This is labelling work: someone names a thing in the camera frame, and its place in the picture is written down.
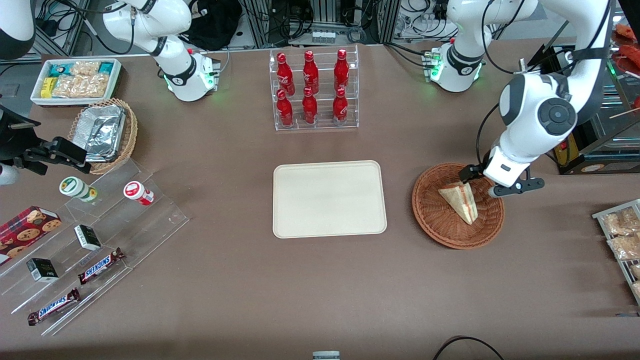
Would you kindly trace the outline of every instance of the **white robotic arm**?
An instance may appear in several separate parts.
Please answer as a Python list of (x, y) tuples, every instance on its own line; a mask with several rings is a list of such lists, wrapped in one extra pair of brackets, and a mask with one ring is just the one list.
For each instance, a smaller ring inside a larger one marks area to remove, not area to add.
[[(195, 101), (217, 89), (219, 63), (189, 53), (176, 36), (191, 25), (191, 12), (183, 0), (126, 0), (105, 11), (102, 19), (109, 32), (152, 55), (178, 99)], [(84, 23), (97, 36), (91, 23), (86, 19)], [(0, 0), (0, 59), (26, 54), (34, 42), (34, 29), (30, 0)]]
[(492, 39), (488, 24), (523, 20), (531, 16), (538, 0), (507, 1), (496, 0), (487, 8), (489, 0), (449, 0), (447, 20), (458, 26), (458, 35), (453, 44), (444, 44), (431, 51), (430, 80), (450, 92), (468, 89), (477, 78), (480, 62), (484, 56), (484, 43), (488, 46)]
[[(540, 0), (574, 25), (575, 54), (581, 49), (607, 44), (608, 0)], [(500, 115), (507, 129), (494, 143), (483, 174), (509, 188), (529, 165), (560, 144), (577, 124), (577, 112), (587, 103), (602, 59), (575, 60), (568, 77), (521, 74), (511, 80), (500, 96)]]
[[(182, 101), (195, 101), (217, 87), (212, 60), (191, 54), (176, 34), (189, 29), (191, 12), (182, 0), (126, 0), (127, 6), (102, 15), (107, 30), (156, 59), (169, 90)], [(90, 30), (95, 30), (88, 22)]]

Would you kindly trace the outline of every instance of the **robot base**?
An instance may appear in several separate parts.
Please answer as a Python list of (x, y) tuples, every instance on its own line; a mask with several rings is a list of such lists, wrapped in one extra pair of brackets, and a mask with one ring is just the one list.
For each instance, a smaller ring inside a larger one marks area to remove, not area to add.
[(167, 80), (169, 90), (182, 101), (196, 101), (212, 91), (217, 91), (220, 79), (220, 63), (201, 54), (192, 54), (196, 60), (196, 70), (182, 86), (175, 86)]
[(428, 83), (434, 82), (444, 90), (463, 92), (478, 79), (482, 64), (478, 65), (475, 74), (464, 76), (458, 74), (458, 71), (447, 60), (447, 50), (450, 46), (451, 44), (444, 44), (442, 47), (434, 47), (430, 53), (422, 56), (423, 65), (433, 66), (432, 69), (424, 69), (424, 77)]

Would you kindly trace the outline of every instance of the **black bag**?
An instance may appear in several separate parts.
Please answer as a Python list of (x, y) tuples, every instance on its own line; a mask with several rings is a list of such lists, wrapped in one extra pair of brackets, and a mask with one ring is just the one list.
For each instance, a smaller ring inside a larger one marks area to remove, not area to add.
[(242, 6), (238, 0), (192, 0), (191, 27), (180, 39), (203, 50), (220, 50), (236, 33)]

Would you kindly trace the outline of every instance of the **cookie box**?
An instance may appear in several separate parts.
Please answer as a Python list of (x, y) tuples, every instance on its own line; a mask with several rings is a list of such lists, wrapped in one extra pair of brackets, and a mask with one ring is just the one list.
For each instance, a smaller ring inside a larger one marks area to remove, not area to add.
[[(102, 97), (84, 97), (84, 98), (73, 98), (73, 99), (64, 99), (64, 98), (46, 98), (40, 95), (40, 91), (42, 90), (42, 86), (45, 84), (45, 79), (51, 73), (51, 69), (54, 65), (60, 63), (73, 63), (75, 61), (99, 61), (102, 63), (112, 63), (113, 67), (111, 68), (111, 73), (109, 75), (109, 81), (107, 83), (107, 89), (104, 92), (104, 96)], [(55, 60), (47, 60), (42, 64), (42, 69), (40, 69), (40, 74), (38, 75), (38, 79), (36, 80), (36, 85), (33, 87), (33, 91), (31, 92), (31, 101), (40, 105), (43, 108), (64, 108), (64, 107), (75, 107), (75, 106), (84, 106), (93, 104), (99, 101), (105, 101), (111, 98), (113, 92), (115, 91), (116, 84), (118, 83), (118, 77), (120, 75), (120, 69), (122, 68), (122, 64), (114, 58), (62, 58)]]
[(15, 258), (62, 222), (58, 214), (36, 206), (0, 226), (0, 265)]

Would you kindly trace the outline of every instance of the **white bottle with green label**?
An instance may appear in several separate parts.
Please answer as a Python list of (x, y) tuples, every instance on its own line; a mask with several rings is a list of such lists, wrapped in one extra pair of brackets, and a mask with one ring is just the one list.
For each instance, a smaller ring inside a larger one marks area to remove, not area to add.
[(98, 196), (98, 190), (75, 176), (69, 176), (60, 183), (60, 192), (66, 196), (90, 202)]

